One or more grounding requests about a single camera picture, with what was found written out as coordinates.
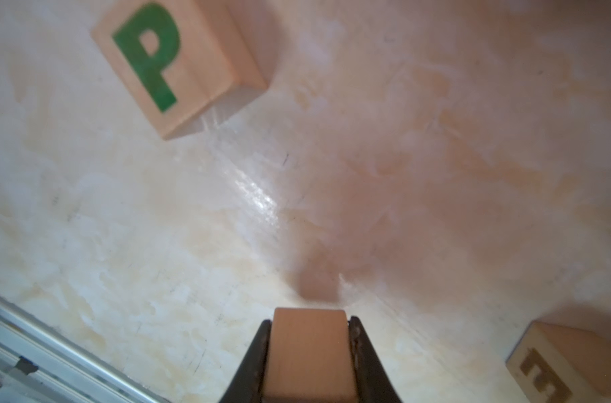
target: wooden block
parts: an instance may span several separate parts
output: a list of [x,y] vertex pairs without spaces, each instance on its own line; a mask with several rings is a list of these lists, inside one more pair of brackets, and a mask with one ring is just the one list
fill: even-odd
[[230,109],[267,88],[217,0],[119,0],[92,36],[164,139],[210,108]]
[[274,311],[263,401],[357,401],[344,311],[288,308]]
[[507,369],[532,403],[611,400],[611,344],[591,331],[533,322]]

